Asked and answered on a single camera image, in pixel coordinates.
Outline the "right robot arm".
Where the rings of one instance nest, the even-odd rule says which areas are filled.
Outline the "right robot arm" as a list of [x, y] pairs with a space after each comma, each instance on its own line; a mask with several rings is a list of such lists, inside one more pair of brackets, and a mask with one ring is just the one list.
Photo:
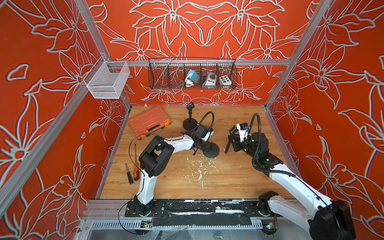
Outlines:
[[240, 123], [229, 130], [228, 147], [252, 157], [252, 166], [287, 190], [300, 205], [295, 205], [274, 191], [259, 196], [258, 212], [263, 216], [280, 215], [310, 234], [313, 240], [354, 240], [356, 230], [349, 206], [332, 200], [294, 174], [287, 165], [269, 152], [269, 140], [253, 123]]

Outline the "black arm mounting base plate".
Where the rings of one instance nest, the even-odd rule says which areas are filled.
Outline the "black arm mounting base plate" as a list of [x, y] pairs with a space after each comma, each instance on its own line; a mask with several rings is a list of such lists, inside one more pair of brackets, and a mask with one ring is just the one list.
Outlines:
[[146, 213], [134, 202], [125, 207], [126, 218], [149, 218], [155, 227], [253, 227], [264, 228], [275, 222], [279, 215], [259, 208], [258, 200], [242, 199], [155, 199]]

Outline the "black round stand base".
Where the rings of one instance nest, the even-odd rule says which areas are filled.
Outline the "black round stand base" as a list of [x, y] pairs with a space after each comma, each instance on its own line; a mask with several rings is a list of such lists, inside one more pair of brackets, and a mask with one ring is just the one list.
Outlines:
[[186, 131], [193, 130], [198, 125], [198, 122], [193, 118], [188, 118], [183, 121], [183, 128]]

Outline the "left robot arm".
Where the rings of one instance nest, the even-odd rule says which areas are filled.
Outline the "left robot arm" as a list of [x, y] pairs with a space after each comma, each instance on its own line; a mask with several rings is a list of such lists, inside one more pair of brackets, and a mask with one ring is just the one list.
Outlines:
[[201, 150], [205, 157], [216, 158], [220, 153], [217, 144], [210, 141], [214, 133], [215, 115], [207, 112], [196, 127], [182, 132], [176, 138], [163, 138], [156, 135], [139, 156], [139, 170], [142, 172], [140, 188], [133, 202], [137, 212], [146, 216], [152, 211], [154, 190], [158, 176], [165, 170], [173, 154], [193, 150], [194, 154]]

